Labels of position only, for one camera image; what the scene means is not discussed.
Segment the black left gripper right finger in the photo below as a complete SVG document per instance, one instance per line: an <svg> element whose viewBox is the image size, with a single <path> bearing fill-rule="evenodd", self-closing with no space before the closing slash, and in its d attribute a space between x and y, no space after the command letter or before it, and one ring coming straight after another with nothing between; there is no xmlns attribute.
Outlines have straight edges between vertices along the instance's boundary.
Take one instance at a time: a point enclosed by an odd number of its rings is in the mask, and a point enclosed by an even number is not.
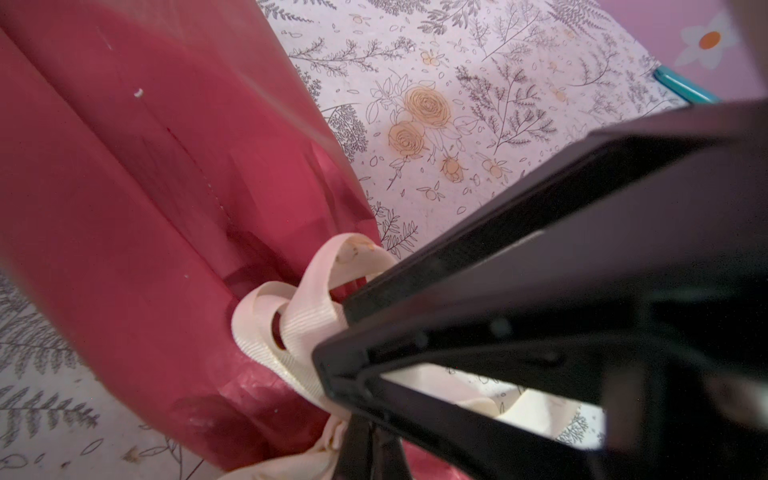
<svg viewBox="0 0 768 480"><path fill-rule="evenodd" d="M413 479L401 439L382 427L373 429L373 479Z"/></svg>

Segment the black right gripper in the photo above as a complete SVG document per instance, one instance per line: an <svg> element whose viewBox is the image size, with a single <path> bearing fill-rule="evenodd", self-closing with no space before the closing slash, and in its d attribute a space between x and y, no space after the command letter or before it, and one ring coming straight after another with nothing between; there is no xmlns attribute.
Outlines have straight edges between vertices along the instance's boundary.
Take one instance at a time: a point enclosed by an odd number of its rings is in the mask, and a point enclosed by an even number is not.
<svg viewBox="0 0 768 480"><path fill-rule="evenodd" d="M667 167L593 203L604 299L364 321L312 358L326 394L476 479L767 475L767 172ZM400 386L432 363L600 406L579 450Z"/></svg>

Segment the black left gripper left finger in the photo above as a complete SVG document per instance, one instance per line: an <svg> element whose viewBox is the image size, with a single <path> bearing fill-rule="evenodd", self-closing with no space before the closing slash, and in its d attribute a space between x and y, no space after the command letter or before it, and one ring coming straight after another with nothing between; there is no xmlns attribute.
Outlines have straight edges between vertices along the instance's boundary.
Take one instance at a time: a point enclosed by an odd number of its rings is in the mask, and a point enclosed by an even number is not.
<svg viewBox="0 0 768 480"><path fill-rule="evenodd" d="M348 424L333 480L370 480L373 472L373 433L368 419L353 415Z"/></svg>

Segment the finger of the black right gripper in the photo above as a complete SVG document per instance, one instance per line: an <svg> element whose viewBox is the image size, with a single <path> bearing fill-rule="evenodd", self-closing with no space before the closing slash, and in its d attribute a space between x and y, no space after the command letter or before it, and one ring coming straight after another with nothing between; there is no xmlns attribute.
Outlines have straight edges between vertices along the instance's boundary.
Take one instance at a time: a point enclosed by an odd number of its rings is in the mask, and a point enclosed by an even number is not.
<svg viewBox="0 0 768 480"><path fill-rule="evenodd" d="M767 130L767 102L694 105L590 132L348 297L358 323L684 155Z"/></svg>

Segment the beige ribbon pile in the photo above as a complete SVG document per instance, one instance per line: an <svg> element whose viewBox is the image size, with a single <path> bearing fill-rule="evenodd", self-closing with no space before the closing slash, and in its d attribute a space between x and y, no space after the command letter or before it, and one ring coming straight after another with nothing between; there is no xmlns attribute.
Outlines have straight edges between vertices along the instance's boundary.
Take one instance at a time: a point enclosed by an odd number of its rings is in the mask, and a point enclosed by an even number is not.
<svg viewBox="0 0 768 480"><path fill-rule="evenodd" d="M394 266L396 259L362 234L341 234L314 255L298 286L267 282L240 301L232 317L235 343L295 392L329 413L320 439L308 450L228 473L230 479L329 479L351 419L323 392L311 353L347 329L341 304L330 292ZM421 364L386 379L454 406L581 449L596 447L603 415L597 408L512 384L488 385L465 373Z"/></svg>

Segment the dark red wrapping paper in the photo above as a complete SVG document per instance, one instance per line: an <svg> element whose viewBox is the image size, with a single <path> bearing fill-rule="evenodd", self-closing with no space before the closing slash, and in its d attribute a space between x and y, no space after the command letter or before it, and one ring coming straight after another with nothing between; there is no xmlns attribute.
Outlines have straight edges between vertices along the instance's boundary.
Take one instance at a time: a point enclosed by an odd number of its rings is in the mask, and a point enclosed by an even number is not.
<svg viewBox="0 0 768 480"><path fill-rule="evenodd" d="M1 474L203 479L338 434L236 346L330 237L424 241L386 188L429 1L1 5Z"/></svg>

